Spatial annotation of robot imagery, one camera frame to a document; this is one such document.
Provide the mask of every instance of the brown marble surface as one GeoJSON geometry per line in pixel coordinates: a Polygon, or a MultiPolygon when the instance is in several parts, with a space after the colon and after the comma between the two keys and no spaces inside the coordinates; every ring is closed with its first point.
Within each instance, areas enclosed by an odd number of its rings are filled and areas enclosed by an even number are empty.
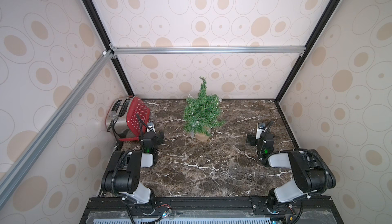
{"type": "MultiPolygon", "coordinates": [[[[198,141],[184,132],[184,100],[145,100],[150,121],[165,133],[158,163],[142,168],[140,182],[157,197],[169,196],[266,196],[273,187],[292,179],[289,169],[265,168],[256,160],[256,147],[246,135],[256,133],[258,122],[276,120],[271,128],[275,150],[294,148],[271,101],[223,100],[221,128],[213,128],[209,140],[198,141]]],[[[137,149],[138,142],[124,143],[123,150],[137,149]]]]}

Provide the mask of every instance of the wall panel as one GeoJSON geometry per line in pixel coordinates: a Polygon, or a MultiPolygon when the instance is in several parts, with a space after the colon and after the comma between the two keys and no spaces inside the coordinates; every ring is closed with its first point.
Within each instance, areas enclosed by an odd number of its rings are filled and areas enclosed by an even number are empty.
{"type": "Polygon", "coordinates": [[[106,64],[0,211],[1,224],[79,223],[114,150],[116,141],[106,132],[108,109],[124,96],[106,64]]]}
{"type": "Polygon", "coordinates": [[[392,216],[392,0],[343,0],[280,105],[337,179],[345,223],[392,216]]]}
{"type": "Polygon", "coordinates": [[[142,98],[196,97],[200,76],[207,92],[225,99],[273,99],[298,53],[119,55],[132,90],[142,98]]]}
{"type": "Polygon", "coordinates": [[[79,0],[0,0],[0,177],[102,54],[79,0]]]}
{"type": "Polygon", "coordinates": [[[95,0],[113,45],[304,45],[329,0],[95,0]]]}

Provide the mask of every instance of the black mounting rail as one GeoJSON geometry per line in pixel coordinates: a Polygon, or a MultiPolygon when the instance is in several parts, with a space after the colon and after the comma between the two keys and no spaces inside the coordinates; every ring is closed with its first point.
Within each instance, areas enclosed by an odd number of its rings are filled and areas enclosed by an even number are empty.
{"type": "Polygon", "coordinates": [[[288,125],[288,122],[287,122],[287,120],[286,120],[286,117],[285,117],[285,115],[283,114],[282,108],[280,107],[279,103],[278,103],[276,100],[275,100],[274,102],[275,102],[275,105],[276,105],[277,112],[279,112],[279,115],[280,115],[280,117],[282,118],[283,124],[284,124],[285,127],[286,127],[286,130],[287,130],[287,132],[288,132],[288,136],[290,136],[291,142],[293,143],[293,145],[294,145],[295,148],[300,148],[300,146],[298,145],[297,140],[296,140],[295,137],[294,137],[293,132],[291,131],[290,126],[288,125]]]}
{"type": "MultiPolygon", "coordinates": [[[[102,21],[97,13],[97,10],[95,9],[94,3],[92,2],[92,0],[82,0],[82,1],[84,3],[84,6],[86,7],[88,14],[90,15],[91,21],[93,22],[93,24],[99,34],[99,37],[101,38],[101,40],[105,46],[105,49],[111,49],[110,39],[105,31],[105,27],[102,24],[102,21]]],[[[128,95],[135,95],[132,91],[132,88],[130,87],[128,79],[125,76],[125,72],[124,72],[118,58],[117,57],[113,58],[112,63],[115,66],[115,69],[118,73],[118,76],[120,77],[128,95]]]]}
{"type": "MultiPolygon", "coordinates": [[[[265,207],[267,197],[250,196],[250,197],[156,197],[156,205],[168,204],[174,212],[183,211],[243,211],[254,215],[264,215],[272,220],[283,220],[286,215],[292,215],[291,209],[285,207],[282,211],[273,215],[265,207]]],[[[307,210],[330,210],[335,217],[337,224],[343,224],[339,212],[330,196],[314,196],[310,199],[304,199],[303,211],[307,210]]],[[[292,208],[297,214],[301,205],[300,201],[292,202],[292,208]]],[[[156,211],[146,217],[140,210],[130,209],[132,216],[140,218],[158,218],[166,210],[166,207],[157,208],[156,211]]],[[[125,205],[121,198],[90,198],[79,224],[85,224],[91,212],[124,212],[125,205]]]]}

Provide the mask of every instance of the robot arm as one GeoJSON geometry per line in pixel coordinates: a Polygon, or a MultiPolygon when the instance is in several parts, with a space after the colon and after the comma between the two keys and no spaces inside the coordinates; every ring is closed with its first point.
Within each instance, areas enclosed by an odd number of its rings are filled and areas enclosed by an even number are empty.
{"type": "MultiPolygon", "coordinates": [[[[116,164],[125,152],[113,152],[110,161],[102,177],[101,188],[104,192],[111,192],[113,173],[116,164]]],[[[140,168],[151,167],[153,155],[134,151],[128,153],[121,162],[115,178],[115,190],[122,194],[123,200],[127,199],[134,204],[146,204],[150,201],[151,190],[139,182],[140,168]]]]}
{"type": "Polygon", "coordinates": [[[310,195],[322,194],[336,185],[335,176],[316,150],[294,149],[274,151],[274,135],[269,133],[273,122],[257,124],[255,135],[247,135],[247,143],[257,147],[257,158],[266,167],[291,168],[293,179],[268,193],[268,209],[310,195]]]}
{"type": "MultiPolygon", "coordinates": [[[[325,172],[318,160],[311,153],[288,151],[271,155],[268,158],[270,167],[291,168],[293,179],[274,189],[278,202],[292,202],[307,193],[320,192],[325,184],[325,172]]],[[[328,188],[336,186],[335,176],[328,171],[328,188]]]]}

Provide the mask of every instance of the beige pot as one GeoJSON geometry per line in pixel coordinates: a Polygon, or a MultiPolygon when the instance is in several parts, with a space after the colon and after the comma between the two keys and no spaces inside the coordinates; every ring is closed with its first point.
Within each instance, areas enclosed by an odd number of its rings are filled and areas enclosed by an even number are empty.
{"type": "MultiPolygon", "coordinates": [[[[205,129],[208,130],[208,132],[211,132],[211,128],[205,127],[205,129]]],[[[205,140],[208,140],[210,137],[205,134],[195,133],[195,138],[200,141],[205,141],[205,140]]]]}

